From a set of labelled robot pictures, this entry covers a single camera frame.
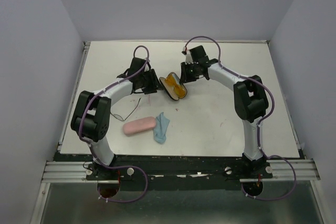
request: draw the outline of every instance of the light blue towel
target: light blue towel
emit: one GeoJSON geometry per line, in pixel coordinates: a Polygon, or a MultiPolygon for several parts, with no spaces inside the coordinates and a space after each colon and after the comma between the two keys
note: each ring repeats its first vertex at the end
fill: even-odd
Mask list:
{"type": "Polygon", "coordinates": [[[159,144],[166,142],[166,132],[169,122],[170,120],[163,115],[163,112],[161,112],[160,115],[156,117],[156,126],[153,129],[153,132],[154,140],[159,144]]]}

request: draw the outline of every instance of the white tabletop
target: white tabletop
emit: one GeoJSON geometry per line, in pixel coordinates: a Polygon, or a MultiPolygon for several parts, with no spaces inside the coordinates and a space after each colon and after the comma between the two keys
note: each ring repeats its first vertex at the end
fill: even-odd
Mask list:
{"type": "MultiPolygon", "coordinates": [[[[131,63],[137,45],[149,48],[150,63],[158,77],[166,77],[170,72],[180,76],[180,63],[185,59],[181,54],[184,44],[182,41],[92,42],[75,103],[81,91],[103,88],[124,72],[131,63]]],[[[209,58],[218,57],[218,49],[213,43],[193,42],[189,48],[198,45],[204,46],[209,58]]],[[[275,97],[275,111],[263,125],[264,150],[267,155],[299,157],[267,44],[220,43],[220,46],[223,64],[242,74],[259,75],[275,97]]],[[[139,49],[136,56],[145,58],[145,50],[139,49]]],[[[124,123],[111,117],[107,138],[113,152],[129,155],[241,156],[244,130],[234,110],[233,93],[216,81],[207,81],[205,78],[185,86],[188,95],[177,102],[159,91],[149,95],[133,94],[114,105],[111,111],[126,117],[135,108],[139,97],[142,97],[139,107],[127,122],[146,116],[156,117],[164,112],[170,124],[166,142],[159,144],[153,139],[152,131],[125,136],[122,132],[124,123]]],[[[70,119],[74,109],[75,106],[71,110],[70,119]]],[[[89,148],[70,129],[70,124],[66,127],[61,153],[89,154],[89,148]]]]}

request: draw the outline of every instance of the white wall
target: white wall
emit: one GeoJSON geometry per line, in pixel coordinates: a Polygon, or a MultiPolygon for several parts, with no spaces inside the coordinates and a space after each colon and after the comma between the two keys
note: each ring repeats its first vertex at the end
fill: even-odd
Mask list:
{"type": "Polygon", "coordinates": [[[82,52],[61,0],[0,0],[0,217],[29,223],[82,52]]]}
{"type": "Polygon", "coordinates": [[[271,39],[293,0],[62,0],[85,40],[271,39]]]}
{"type": "Polygon", "coordinates": [[[294,0],[270,42],[299,141],[336,220],[336,0],[294,0]]]}

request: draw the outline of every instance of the screw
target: screw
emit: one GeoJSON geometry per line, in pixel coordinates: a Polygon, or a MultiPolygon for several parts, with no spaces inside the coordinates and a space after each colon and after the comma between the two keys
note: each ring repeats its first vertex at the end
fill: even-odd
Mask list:
{"type": "Polygon", "coordinates": [[[90,176],[92,174],[92,171],[91,170],[86,170],[85,173],[86,173],[86,175],[90,176]]]}
{"type": "Polygon", "coordinates": [[[128,175],[132,176],[133,173],[134,173],[134,169],[133,168],[130,167],[130,168],[127,169],[127,174],[128,175]]]}
{"type": "Polygon", "coordinates": [[[225,171],[225,173],[226,173],[227,175],[232,174],[232,169],[231,169],[231,167],[228,167],[228,166],[225,167],[224,171],[225,171]]]}
{"type": "Polygon", "coordinates": [[[265,170],[266,170],[266,172],[269,173],[269,174],[271,174],[271,173],[273,172],[273,169],[272,169],[272,167],[270,167],[270,166],[267,166],[265,170]]]}

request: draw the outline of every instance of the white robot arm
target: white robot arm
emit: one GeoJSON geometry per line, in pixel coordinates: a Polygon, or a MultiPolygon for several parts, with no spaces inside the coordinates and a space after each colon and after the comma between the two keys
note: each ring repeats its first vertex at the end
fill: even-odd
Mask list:
{"type": "MultiPolygon", "coordinates": [[[[203,46],[199,46],[189,50],[190,59],[193,62],[181,63],[180,83],[196,81],[200,76],[204,76],[207,80],[212,79],[218,81],[228,87],[234,93],[235,110],[238,116],[243,120],[245,149],[243,156],[250,161],[256,161],[263,157],[261,152],[262,142],[258,142],[257,125],[259,119],[265,115],[268,108],[268,101],[264,89],[260,88],[252,82],[248,82],[240,77],[234,76],[228,71],[220,67],[216,59],[209,60],[203,46]]],[[[119,83],[108,90],[98,90],[95,92],[81,92],[74,115],[71,120],[71,128],[79,134],[80,123],[84,115],[85,109],[89,101],[98,93],[99,95],[89,110],[94,114],[86,114],[83,120],[81,135],[85,138],[85,142],[89,145],[94,160],[98,159],[104,165],[109,166],[114,158],[114,153],[110,149],[106,133],[109,127],[110,109],[121,98],[132,94],[137,89],[142,89],[145,94],[155,93],[162,87],[157,79],[154,69],[141,71],[136,77],[130,80],[120,81],[127,76],[138,71],[144,64],[144,60],[133,58],[131,67],[118,76],[114,83],[119,83]]]]}
{"type": "MultiPolygon", "coordinates": [[[[262,153],[262,122],[258,121],[266,114],[268,101],[263,88],[254,82],[240,78],[243,75],[233,75],[223,69],[216,59],[209,60],[203,46],[182,52],[186,55],[186,62],[181,63],[180,83],[196,81],[200,76],[207,80],[215,80],[226,86],[234,93],[235,110],[242,119],[244,126],[245,148],[243,155],[250,161],[263,157],[262,153]]],[[[261,82],[260,77],[252,79],[261,82]]]]}
{"type": "MultiPolygon", "coordinates": [[[[236,83],[245,81],[244,79],[236,77],[233,74],[223,70],[218,63],[215,63],[208,68],[208,74],[211,80],[218,81],[219,83],[228,87],[231,91],[234,91],[234,85],[236,83]]],[[[253,122],[243,120],[245,138],[244,155],[251,161],[258,160],[263,156],[257,141],[257,123],[260,118],[261,117],[257,118],[253,122]]],[[[260,137],[262,137],[262,127],[260,130],[260,137]]]]}
{"type": "Polygon", "coordinates": [[[83,91],[79,95],[71,119],[71,129],[76,131],[78,136],[82,137],[82,140],[89,145],[93,160],[97,163],[109,166],[115,157],[106,138],[111,107],[135,90],[142,89],[144,94],[150,94],[162,89],[156,73],[154,69],[151,69],[149,63],[140,71],[144,64],[146,64],[145,60],[134,57],[130,68],[113,82],[116,85],[109,85],[109,87],[112,87],[106,90],[83,91]],[[89,102],[92,100],[93,102],[88,110],[89,113],[85,113],[89,102]]]}

